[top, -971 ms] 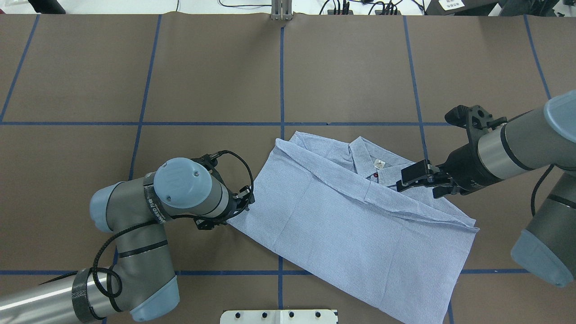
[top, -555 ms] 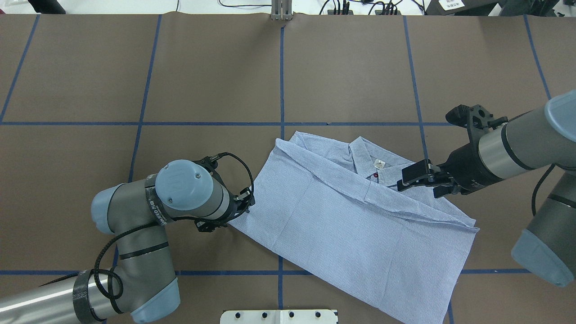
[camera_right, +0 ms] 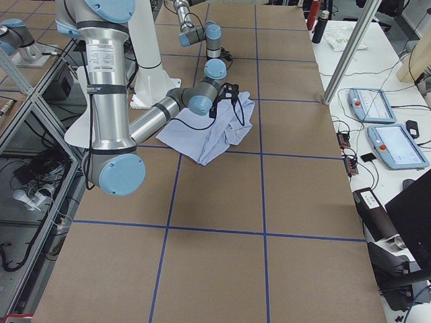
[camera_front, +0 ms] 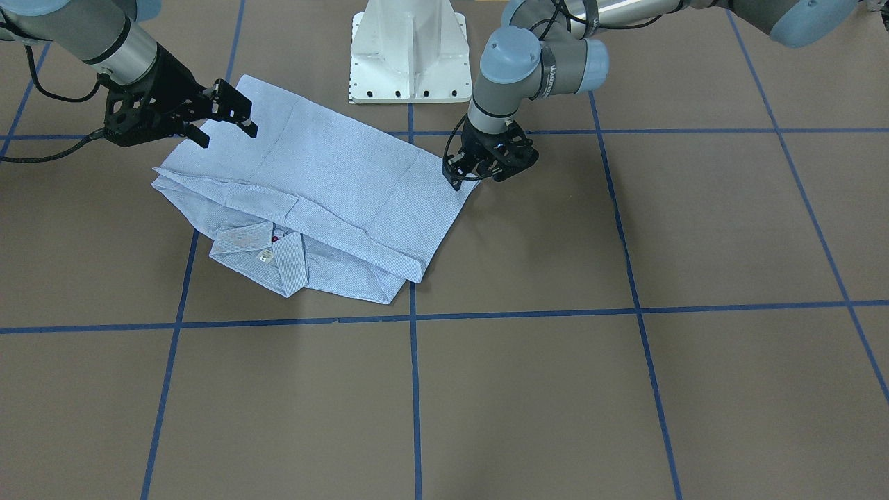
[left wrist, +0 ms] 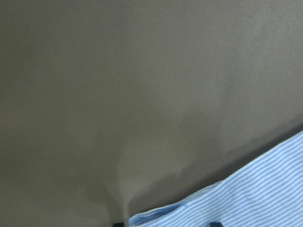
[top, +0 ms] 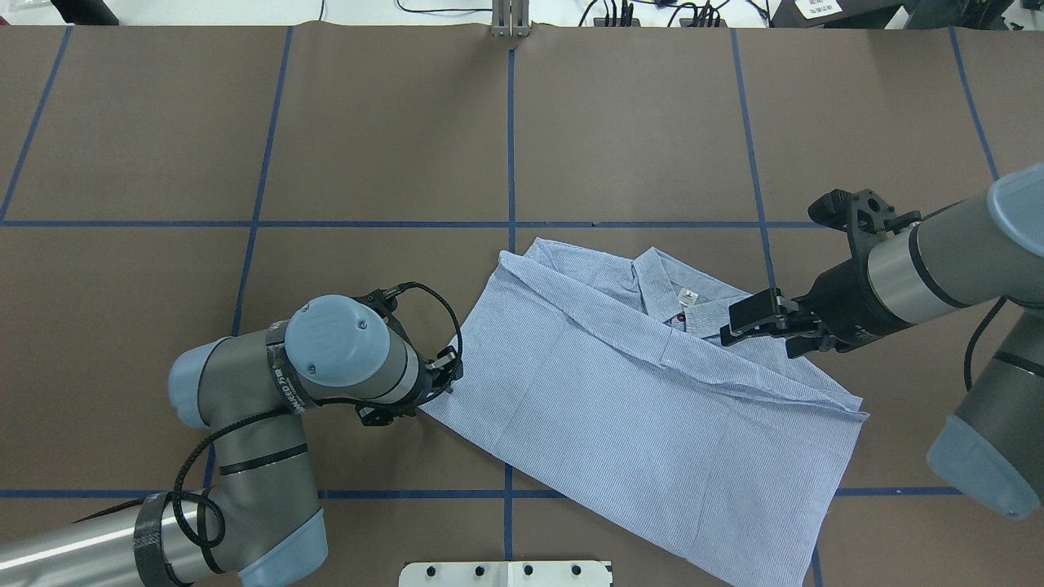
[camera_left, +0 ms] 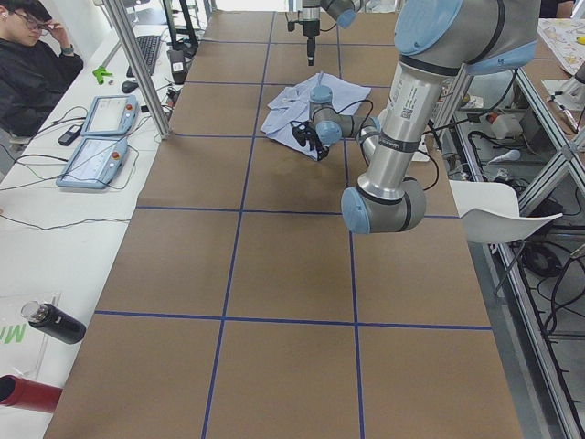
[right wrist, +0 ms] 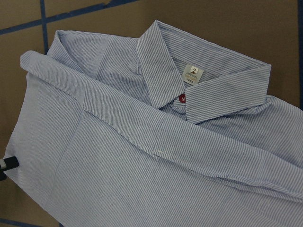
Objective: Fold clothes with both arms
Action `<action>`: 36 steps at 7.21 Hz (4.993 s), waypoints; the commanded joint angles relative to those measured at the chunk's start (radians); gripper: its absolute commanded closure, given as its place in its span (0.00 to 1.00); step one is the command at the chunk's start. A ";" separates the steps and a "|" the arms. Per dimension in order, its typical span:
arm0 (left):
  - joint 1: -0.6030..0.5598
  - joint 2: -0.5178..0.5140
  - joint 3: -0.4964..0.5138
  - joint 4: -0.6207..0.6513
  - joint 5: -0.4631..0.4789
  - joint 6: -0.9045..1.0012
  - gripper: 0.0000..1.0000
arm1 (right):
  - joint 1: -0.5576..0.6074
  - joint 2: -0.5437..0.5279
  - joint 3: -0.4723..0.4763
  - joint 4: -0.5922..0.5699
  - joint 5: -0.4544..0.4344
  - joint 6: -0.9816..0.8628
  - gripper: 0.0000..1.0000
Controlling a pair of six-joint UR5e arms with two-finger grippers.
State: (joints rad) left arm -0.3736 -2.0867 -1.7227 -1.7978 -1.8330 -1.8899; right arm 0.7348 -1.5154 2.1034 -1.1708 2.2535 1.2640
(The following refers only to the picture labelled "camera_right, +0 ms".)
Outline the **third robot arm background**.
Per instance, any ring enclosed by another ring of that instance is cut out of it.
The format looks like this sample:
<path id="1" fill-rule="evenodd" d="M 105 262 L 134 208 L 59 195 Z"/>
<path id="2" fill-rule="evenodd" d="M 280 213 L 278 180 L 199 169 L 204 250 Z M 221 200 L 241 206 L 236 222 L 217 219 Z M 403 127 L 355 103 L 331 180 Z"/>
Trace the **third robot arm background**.
<path id="1" fill-rule="evenodd" d="M 41 68 L 48 61 L 50 50 L 38 44 L 25 23 L 12 18 L 1 22 L 1 49 L 17 67 Z"/>

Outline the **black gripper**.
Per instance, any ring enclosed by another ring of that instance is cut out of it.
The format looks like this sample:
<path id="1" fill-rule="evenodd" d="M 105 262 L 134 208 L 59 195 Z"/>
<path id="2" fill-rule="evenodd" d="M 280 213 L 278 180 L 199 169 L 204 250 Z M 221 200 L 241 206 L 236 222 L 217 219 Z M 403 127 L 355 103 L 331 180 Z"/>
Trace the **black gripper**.
<path id="1" fill-rule="evenodd" d="M 209 111 L 209 117 L 215 118 L 217 116 L 217 106 L 222 100 L 229 99 L 232 107 L 234 108 L 239 95 L 239 85 L 236 83 L 224 83 L 222 85 L 221 93 L 213 101 L 212 107 Z"/>
<path id="2" fill-rule="evenodd" d="M 232 55 L 225 48 L 221 49 L 219 58 L 222 59 L 222 60 L 225 60 L 225 61 L 233 61 Z"/>

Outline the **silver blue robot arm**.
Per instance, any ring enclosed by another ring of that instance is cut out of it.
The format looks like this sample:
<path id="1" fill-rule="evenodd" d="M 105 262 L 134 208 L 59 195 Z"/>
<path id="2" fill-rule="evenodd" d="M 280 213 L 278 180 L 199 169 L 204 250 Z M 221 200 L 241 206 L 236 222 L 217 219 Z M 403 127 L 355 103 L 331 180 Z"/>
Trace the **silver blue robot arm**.
<path id="1" fill-rule="evenodd" d="M 137 146 L 182 109 L 203 116 L 218 104 L 226 78 L 221 60 L 221 28 L 213 21 L 192 25 L 192 1 L 175 1 L 182 46 L 205 42 L 204 77 L 195 87 L 179 88 L 163 70 L 148 1 L 57 1 L 57 29 L 86 44 L 84 92 L 90 129 L 82 168 L 86 180 L 114 196 L 135 192 L 145 178 Z M 147 94 L 150 110 L 129 120 L 124 44 L 130 40 L 138 68 L 136 92 Z"/>
<path id="2" fill-rule="evenodd" d="M 215 22 L 208 20 L 204 24 L 190 7 L 203 1 L 173 1 L 174 12 L 178 18 L 180 33 L 179 42 L 182 47 L 188 47 L 200 42 L 206 45 L 206 58 L 222 59 L 232 63 L 233 58 L 228 50 L 222 47 L 222 29 Z"/>

